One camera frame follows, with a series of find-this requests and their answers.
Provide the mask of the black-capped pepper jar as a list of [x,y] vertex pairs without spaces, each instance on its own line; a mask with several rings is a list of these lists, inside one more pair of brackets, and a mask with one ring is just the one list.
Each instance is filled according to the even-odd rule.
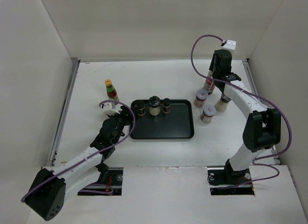
[[163,113],[168,114],[170,112],[170,99],[165,98],[163,100]]

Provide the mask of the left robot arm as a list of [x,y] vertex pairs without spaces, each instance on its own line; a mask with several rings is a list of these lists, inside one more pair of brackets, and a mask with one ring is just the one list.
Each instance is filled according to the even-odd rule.
[[108,167],[104,161],[113,154],[115,146],[127,139],[123,128],[134,127],[135,120],[133,110],[122,104],[121,111],[109,115],[94,141],[81,154],[58,168],[42,168],[21,202],[43,220],[50,221],[69,194],[78,193],[91,183],[106,183]]

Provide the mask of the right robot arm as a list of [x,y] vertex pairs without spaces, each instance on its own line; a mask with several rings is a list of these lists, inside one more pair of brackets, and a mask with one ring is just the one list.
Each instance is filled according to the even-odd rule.
[[231,71],[231,52],[225,49],[214,51],[210,71],[215,86],[221,91],[221,101],[233,101],[246,118],[243,144],[236,154],[228,159],[222,170],[209,171],[211,185],[235,185],[248,173],[251,163],[266,149],[281,140],[281,114],[257,100],[244,86],[241,78]]

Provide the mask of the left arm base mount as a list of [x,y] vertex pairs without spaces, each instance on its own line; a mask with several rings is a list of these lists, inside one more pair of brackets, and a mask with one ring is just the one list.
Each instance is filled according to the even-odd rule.
[[120,196],[122,195],[123,168],[109,168],[98,181],[78,192],[78,196]]

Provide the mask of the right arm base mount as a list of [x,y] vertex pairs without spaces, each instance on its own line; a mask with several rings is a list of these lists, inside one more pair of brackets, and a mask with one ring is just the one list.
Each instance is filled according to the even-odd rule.
[[255,194],[252,183],[239,185],[251,180],[249,169],[234,175],[229,174],[223,168],[209,168],[207,169],[207,172],[210,194],[213,196]]

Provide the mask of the wide black-capped seasoning jar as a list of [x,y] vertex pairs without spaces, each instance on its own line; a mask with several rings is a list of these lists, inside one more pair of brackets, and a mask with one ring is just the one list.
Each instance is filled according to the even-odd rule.
[[151,96],[148,100],[149,112],[152,116],[157,116],[160,113],[160,98],[158,96]]

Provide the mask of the tall clear vinegar bottle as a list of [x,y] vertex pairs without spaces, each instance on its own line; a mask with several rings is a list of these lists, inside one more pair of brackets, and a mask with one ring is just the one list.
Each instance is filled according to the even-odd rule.
[[209,70],[208,74],[207,74],[207,78],[205,79],[204,85],[203,85],[203,89],[205,91],[207,91],[207,93],[210,95],[213,93],[214,88],[215,88],[215,83],[214,81],[212,81],[212,74],[213,72],[211,70]]

